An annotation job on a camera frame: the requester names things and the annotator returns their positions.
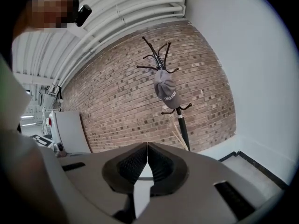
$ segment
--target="gray cap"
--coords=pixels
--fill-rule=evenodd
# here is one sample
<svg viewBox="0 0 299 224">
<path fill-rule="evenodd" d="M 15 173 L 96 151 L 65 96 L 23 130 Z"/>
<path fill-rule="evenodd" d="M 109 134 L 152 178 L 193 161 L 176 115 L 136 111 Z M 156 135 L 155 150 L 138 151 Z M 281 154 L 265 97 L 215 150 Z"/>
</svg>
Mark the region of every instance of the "gray cap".
<svg viewBox="0 0 299 224">
<path fill-rule="evenodd" d="M 158 70 L 155 74 L 155 92 L 157 96 L 168 106 L 170 109 L 176 109 L 180 106 L 180 97 L 177 93 L 176 84 L 165 70 Z"/>
</svg>

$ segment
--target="brick wall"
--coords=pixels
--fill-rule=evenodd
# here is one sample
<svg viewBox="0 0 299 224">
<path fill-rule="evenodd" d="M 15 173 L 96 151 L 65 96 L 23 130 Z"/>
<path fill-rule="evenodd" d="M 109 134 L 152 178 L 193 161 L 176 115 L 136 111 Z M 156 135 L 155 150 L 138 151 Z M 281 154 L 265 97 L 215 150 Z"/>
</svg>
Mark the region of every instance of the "brick wall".
<svg viewBox="0 0 299 224">
<path fill-rule="evenodd" d="M 97 54 L 64 89 L 63 109 L 80 111 L 93 152 L 141 141 L 181 147 L 171 132 L 170 115 L 161 115 L 161 111 L 171 110 L 155 95 L 155 71 L 136 68 L 155 66 L 153 59 L 142 59 L 151 54 L 142 36 L 155 49 L 172 42 L 167 69 L 179 67 L 172 77 L 181 95 L 181 106 L 193 104 L 183 112 L 192 151 L 204 150 L 233 136 L 235 107 L 217 56 L 196 28 L 187 21 L 177 21 L 119 39 Z"/>
</svg>

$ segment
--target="fluorescent light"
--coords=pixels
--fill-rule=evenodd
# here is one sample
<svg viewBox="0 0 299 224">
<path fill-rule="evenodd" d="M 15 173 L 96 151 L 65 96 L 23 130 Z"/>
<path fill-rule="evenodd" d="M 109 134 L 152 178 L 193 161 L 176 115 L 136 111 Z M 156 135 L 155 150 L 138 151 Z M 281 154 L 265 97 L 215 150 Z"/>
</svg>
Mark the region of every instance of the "fluorescent light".
<svg viewBox="0 0 299 224">
<path fill-rule="evenodd" d="M 21 116 L 21 119 L 33 118 L 33 117 L 34 117 L 33 115 L 24 115 L 24 116 Z"/>
<path fill-rule="evenodd" d="M 26 124 L 26 125 L 22 125 L 22 126 L 29 126 L 29 125 L 36 125 L 36 123 Z"/>
</svg>

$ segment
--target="floor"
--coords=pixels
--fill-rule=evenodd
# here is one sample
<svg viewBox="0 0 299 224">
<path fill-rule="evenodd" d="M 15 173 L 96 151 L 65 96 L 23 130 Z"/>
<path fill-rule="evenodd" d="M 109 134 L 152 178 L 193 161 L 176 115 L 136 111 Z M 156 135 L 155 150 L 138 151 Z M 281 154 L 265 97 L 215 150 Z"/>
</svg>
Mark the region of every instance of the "floor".
<svg viewBox="0 0 299 224">
<path fill-rule="evenodd" d="M 252 183 L 266 199 L 281 191 L 271 179 L 240 156 L 232 156 L 222 163 Z"/>
</svg>

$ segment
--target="hat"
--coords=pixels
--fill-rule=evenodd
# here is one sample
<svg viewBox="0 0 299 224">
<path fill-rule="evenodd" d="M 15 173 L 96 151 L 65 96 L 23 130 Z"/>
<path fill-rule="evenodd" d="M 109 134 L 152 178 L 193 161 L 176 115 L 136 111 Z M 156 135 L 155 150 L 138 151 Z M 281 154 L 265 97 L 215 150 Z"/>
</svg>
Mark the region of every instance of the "hat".
<svg viewBox="0 0 299 224">
<path fill-rule="evenodd" d="M 158 70 L 155 75 L 154 85 L 157 96 L 168 108 L 176 109 L 180 106 L 180 97 L 171 74 L 165 70 Z"/>
</svg>

